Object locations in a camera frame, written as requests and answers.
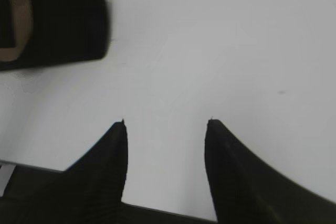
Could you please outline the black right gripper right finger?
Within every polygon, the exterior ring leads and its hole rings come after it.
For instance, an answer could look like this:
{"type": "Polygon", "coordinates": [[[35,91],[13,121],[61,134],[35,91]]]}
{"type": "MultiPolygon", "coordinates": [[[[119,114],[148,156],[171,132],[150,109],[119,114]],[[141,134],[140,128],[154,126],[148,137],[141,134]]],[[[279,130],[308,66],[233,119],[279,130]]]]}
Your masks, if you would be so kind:
{"type": "Polygon", "coordinates": [[[335,203],[299,186],[210,119],[205,167],[218,223],[335,223],[335,203]]]}

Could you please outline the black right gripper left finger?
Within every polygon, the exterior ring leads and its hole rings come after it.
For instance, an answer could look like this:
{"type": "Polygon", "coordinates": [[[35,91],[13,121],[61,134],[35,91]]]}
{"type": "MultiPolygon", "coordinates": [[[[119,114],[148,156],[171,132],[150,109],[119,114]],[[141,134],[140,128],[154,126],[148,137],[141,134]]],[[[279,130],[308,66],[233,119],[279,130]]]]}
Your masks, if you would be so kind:
{"type": "Polygon", "coordinates": [[[1,197],[1,223],[118,223],[127,168],[121,121],[63,172],[16,166],[1,197]]]}

